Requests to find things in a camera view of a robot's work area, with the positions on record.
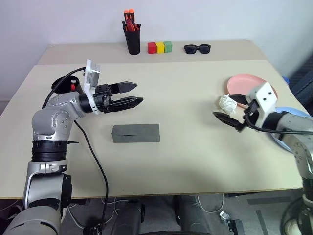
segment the red block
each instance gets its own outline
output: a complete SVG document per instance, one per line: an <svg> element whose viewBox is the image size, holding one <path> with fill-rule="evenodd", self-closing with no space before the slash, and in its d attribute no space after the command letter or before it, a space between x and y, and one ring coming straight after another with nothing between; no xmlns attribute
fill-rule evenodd
<svg viewBox="0 0 313 235"><path fill-rule="evenodd" d="M153 43L148 43L148 54L155 54L157 52L157 46Z"/></svg>

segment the blue plate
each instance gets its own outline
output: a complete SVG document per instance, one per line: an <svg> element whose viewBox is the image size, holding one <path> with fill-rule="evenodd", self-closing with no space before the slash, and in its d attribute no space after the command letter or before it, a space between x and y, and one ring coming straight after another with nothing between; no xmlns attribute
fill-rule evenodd
<svg viewBox="0 0 313 235"><path fill-rule="evenodd" d="M283 111L286 111L288 113L291 113L291 114L294 114L294 115L298 115L298 116L301 116L301 117L311 117L309 114L304 113L303 111L300 111L300 110L295 109L295 108L291 108L291 107L277 107L276 108L276 112L278 112L278 113L281 113ZM282 142L279 139L277 139L276 137L274 137L273 133L270 133L269 135L275 140L275 142L278 145L280 145L282 148L284 148L288 152L292 153L292 150L287 145L285 145L284 142Z"/></svg>

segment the plate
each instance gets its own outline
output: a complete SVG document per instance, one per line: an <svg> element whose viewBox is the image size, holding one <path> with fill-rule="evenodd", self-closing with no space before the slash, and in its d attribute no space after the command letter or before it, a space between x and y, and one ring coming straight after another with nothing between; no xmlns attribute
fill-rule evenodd
<svg viewBox="0 0 313 235"><path fill-rule="evenodd" d="M244 94L247 95L249 92L266 81L260 77L251 75L251 74L239 74L231 77L227 82L227 91L229 94ZM246 108L246 105L238 103L239 106Z"/></svg>
<svg viewBox="0 0 313 235"><path fill-rule="evenodd" d="M311 117L309 114L304 113L303 111L300 111L298 109L291 108L291 107L277 107L275 111L278 112L278 113L286 111L288 113L291 113L291 114L294 114L294 115L298 115L298 116L301 116L301 117ZM288 152L292 153L292 150L287 145L285 145L284 142L282 142L279 139L277 139L276 137L274 137L273 133L269 133L269 135L274 139L274 141L279 146L281 146L283 149L287 150Z"/></svg>

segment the yellow block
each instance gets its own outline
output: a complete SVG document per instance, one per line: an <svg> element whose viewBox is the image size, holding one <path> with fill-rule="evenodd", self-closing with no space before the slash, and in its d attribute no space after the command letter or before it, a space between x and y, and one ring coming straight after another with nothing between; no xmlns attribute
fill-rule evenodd
<svg viewBox="0 0 313 235"><path fill-rule="evenodd" d="M156 42L156 52L157 54L162 54L164 53L165 50L165 45L163 42Z"/></svg>

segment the pink plate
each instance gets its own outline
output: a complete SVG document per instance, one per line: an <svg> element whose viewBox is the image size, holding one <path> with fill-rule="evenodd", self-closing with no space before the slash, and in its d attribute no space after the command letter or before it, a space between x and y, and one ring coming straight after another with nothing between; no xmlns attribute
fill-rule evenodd
<svg viewBox="0 0 313 235"><path fill-rule="evenodd" d="M247 95L254 87L265 83L264 79L250 74L239 74L231 77L227 82L227 91L229 94L244 94ZM245 108L246 106L238 103L239 106Z"/></svg>

